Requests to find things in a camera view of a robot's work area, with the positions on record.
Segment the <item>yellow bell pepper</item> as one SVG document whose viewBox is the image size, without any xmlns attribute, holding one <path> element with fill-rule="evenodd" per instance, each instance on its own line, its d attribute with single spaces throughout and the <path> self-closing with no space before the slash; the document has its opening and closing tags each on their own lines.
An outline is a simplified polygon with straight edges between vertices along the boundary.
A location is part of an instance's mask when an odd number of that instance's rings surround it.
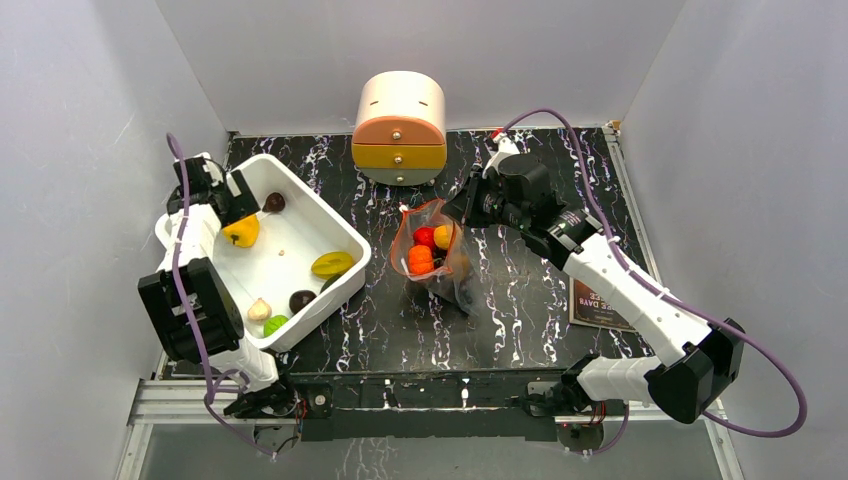
<svg viewBox="0 0 848 480">
<path fill-rule="evenodd" d="M 251 248 L 260 234 L 260 221 L 256 214 L 234 222 L 220 231 L 221 235 L 233 246 Z"/>
</svg>

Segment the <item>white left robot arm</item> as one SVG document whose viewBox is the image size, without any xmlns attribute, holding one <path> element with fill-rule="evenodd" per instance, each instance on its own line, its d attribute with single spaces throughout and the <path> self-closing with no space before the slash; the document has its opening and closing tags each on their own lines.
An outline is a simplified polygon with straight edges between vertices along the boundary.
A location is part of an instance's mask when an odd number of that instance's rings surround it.
<svg viewBox="0 0 848 480">
<path fill-rule="evenodd" d="M 241 173 L 228 173 L 208 153 L 173 164 L 179 184 L 154 234 L 166 250 L 137 289 L 168 357 L 220 372 L 233 370 L 248 392 L 275 416 L 294 411 L 297 387 L 278 378 L 273 357 L 245 337 L 243 315 L 214 259 L 222 231 L 260 207 Z"/>
</svg>

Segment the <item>brown kiwi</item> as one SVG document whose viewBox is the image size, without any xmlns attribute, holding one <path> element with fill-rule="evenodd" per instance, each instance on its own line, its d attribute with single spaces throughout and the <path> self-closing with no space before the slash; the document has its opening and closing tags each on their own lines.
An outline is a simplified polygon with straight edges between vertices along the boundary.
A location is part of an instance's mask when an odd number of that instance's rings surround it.
<svg viewBox="0 0 848 480">
<path fill-rule="evenodd" d="M 470 258 L 466 254 L 460 253 L 452 256 L 449 266 L 452 274 L 460 280 L 465 279 L 471 273 Z"/>
</svg>

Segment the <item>orange tangerine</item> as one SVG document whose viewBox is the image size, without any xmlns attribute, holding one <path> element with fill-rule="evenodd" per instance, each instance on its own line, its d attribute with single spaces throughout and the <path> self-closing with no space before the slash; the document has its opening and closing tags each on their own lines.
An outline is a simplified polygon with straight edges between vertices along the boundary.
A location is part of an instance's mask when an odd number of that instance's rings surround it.
<svg viewBox="0 0 848 480">
<path fill-rule="evenodd" d="M 415 245 L 408 250 L 408 271 L 413 276 L 426 275 L 435 270 L 432 249 L 427 245 Z"/>
</svg>

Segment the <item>black grape bunch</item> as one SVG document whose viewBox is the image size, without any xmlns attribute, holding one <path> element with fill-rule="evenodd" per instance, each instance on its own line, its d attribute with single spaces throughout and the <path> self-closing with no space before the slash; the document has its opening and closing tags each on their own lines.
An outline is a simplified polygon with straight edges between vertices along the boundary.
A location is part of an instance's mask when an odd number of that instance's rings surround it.
<svg viewBox="0 0 848 480">
<path fill-rule="evenodd" d="M 454 295 L 458 307 L 468 313 L 475 304 L 475 296 L 472 288 L 472 279 L 470 277 L 460 280 L 454 284 Z"/>
</svg>

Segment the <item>clear zip top bag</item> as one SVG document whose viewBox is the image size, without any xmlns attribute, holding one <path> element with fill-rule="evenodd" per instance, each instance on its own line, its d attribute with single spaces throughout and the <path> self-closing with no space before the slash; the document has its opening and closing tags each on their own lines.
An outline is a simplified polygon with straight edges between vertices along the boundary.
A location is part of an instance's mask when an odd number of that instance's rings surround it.
<svg viewBox="0 0 848 480">
<path fill-rule="evenodd" d="M 452 274 L 449 261 L 451 257 L 456 254 L 466 254 L 469 258 L 470 255 L 466 248 L 466 242 L 464 240 L 461 226 L 450 217 L 441 213 L 441 208 L 444 203 L 444 200 L 436 199 L 416 208 L 411 208 L 407 205 L 400 207 L 400 226 L 393 239 L 389 252 L 389 259 L 393 269 L 398 274 L 458 307 L 454 295 L 454 284 L 458 283 L 460 279 L 456 278 Z M 454 227 L 454 236 L 450 248 L 447 251 L 440 250 L 438 248 L 432 250 L 435 261 L 434 271 L 426 275 L 411 275 L 407 267 L 407 254 L 408 250 L 415 246 L 413 241 L 413 232 L 422 226 L 435 228 L 443 224 L 451 224 Z M 471 273 L 466 278 L 468 277 L 472 279 L 473 283 L 474 269 L 472 268 L 472 262 Z"/>
</svg>

